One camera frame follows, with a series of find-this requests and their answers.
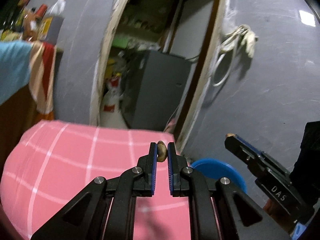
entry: black cloth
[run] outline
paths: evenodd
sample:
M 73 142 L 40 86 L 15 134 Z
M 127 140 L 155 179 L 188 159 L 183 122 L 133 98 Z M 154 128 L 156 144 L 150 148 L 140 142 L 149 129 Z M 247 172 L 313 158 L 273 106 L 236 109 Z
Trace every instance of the black cloth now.
M 320 121 L 306 124 L 300 148 L 290 179 L 304 201 L 313 206 L 320 197 Z

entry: blue bowl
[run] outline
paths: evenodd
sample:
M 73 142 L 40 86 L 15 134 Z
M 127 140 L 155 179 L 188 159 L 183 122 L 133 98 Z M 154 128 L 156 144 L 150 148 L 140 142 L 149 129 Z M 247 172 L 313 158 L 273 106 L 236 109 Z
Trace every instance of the blue bowl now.
M 227 177 L 241 188 L 244 193 L 247 193 L 247 186 L 244 179 L 239 172 L 228 163 L 215 159 L 200 159 L 192 163 L 191 167 L 200 171 L 204 176 L 212 179 Z

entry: shelf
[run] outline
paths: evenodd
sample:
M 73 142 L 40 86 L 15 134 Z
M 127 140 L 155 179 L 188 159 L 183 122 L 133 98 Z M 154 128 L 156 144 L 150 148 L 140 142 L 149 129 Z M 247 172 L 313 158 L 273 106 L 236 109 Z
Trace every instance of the shelf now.
M 151 31 L 147 31 L 145 29 L 139 29 L 128 25 L 119 24 L 117 28 L 117 33 L 127 34 L 129 36 L 142 39 L 145 41 L 157 42 L 162 34 L 161 33 L 153 33 Z

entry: doorway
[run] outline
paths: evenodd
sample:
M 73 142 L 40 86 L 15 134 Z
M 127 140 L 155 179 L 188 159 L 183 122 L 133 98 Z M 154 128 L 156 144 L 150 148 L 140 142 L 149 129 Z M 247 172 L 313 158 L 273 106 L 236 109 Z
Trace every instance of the doorway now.
M 105 62 L 101 126 L 173 133 L 218 1 L 128 0 Z

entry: white glove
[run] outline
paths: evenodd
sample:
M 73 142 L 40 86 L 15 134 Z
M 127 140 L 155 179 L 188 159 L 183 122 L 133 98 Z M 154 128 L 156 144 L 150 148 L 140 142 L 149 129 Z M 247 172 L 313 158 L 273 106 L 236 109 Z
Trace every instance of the white glove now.
M 243 46 L 244 44 L 247 43 L 245 52 L 248 54 L 249 58 L 253 58 L 254 46 L 257 40 L 258 40 L 258 37 L 256 37 L 256 34 L 251 30 L 248 30 L 242 38 L 240 45 Z

